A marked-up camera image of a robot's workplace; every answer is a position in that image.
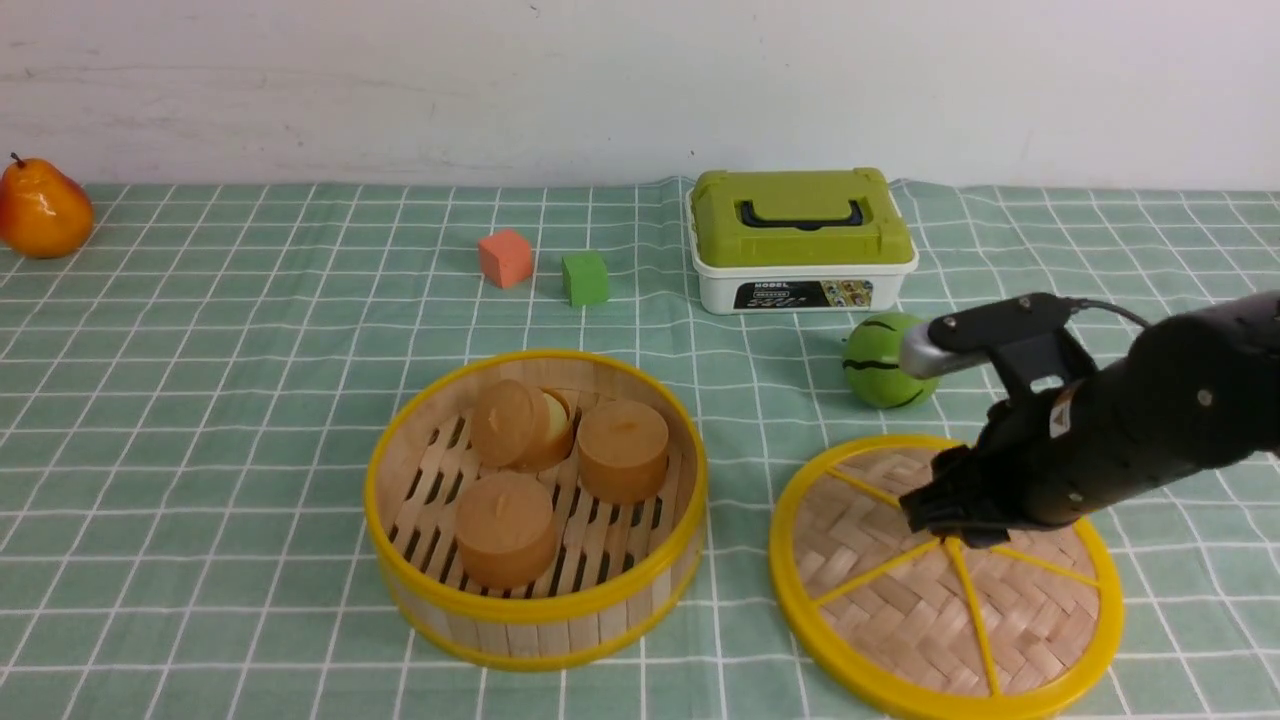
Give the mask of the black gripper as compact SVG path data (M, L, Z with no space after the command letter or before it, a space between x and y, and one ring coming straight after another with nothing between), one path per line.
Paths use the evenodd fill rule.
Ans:
M899 498L910 532L984 550L1010 530L1050 530L1100 510L1085 441L1100 411L1098 386L1042 389L996 404L973 445L943 451L932 480Z

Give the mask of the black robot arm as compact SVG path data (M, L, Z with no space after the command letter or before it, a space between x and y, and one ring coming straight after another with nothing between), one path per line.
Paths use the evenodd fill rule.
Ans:
M1091 306L1027 293L908 331L908 375L988 364L1006 391L977 442L937 454L931 479L900 498L911 530L986 548L1277 452L1276 291L1146 324L1107 366L1068 329Z

